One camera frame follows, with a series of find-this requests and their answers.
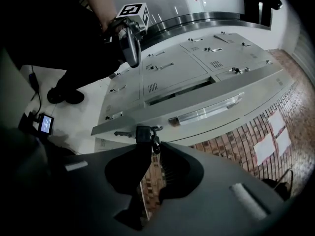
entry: black cable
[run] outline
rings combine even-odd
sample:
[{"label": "black cable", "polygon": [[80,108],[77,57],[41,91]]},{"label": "black cable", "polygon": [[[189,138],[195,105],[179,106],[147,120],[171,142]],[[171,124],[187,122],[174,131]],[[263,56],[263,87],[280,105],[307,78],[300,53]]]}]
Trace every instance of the black cable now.
[{"label": "black cable", "polygon": [[40,100],[39,92],[37,92],[37,94],[38,94],[38,98],[39,98],[39,109],[38,109],[37,113],[34,115],[34,118],[37,116],[37,114],[39,113],[39,111],[41,109],[41,100]]}]

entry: small screen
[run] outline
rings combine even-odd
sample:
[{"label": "small screen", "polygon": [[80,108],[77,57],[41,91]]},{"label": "small screen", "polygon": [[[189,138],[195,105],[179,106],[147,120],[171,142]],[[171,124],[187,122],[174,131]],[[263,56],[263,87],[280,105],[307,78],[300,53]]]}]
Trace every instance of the small screen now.
[{"label": "small screen", "polygon": [[43,123],[41,125],[40,130],[45,133],[49,133],[50,122],[51,122],[51,118],[48,116],[44,116]]}]

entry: vent grille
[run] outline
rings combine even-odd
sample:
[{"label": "vent grille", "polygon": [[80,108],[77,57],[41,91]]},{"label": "vent grille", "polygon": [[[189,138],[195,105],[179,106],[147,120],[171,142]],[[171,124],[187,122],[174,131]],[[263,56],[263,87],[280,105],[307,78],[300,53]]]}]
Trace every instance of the vent grille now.
[{"label": "vent grille", "polygon": [[254,59],[257,58],[257,56],[254,53],[251,53],[250,56],[252,56]]},{"label": "vent grille", "polygon": [[152,64],[149,64],[149,65],[146,66],[146,69],[150,70],[152,66],[153,66]]},{"label": "vent grille", "polygon": [[153,92],[153,91],[158,89],[158,86],[156,83],[152,83],[152,84],[148,85],[148,87],[149,87],[149,92]]},{"label": "vent grille", "polygon": [[219,61],[213,61],[213,62],[210,62],[210,64],[211,64],[214,68],[219,68],[219,67],[222,67],[222,66],[223,66]]}]

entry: person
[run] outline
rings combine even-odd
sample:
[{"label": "person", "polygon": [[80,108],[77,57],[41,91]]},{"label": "person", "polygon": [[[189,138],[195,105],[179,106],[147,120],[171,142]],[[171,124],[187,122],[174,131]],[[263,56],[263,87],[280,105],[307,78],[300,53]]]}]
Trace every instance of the person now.
[{"label": "person", "polygon": [[47,98],[78,104],[77,89],[113,74],[124,62],[114,44],[100,37],[117,15],[114,0],[1,0],[4,46],[20,69],[24,64],[66,70]]}]

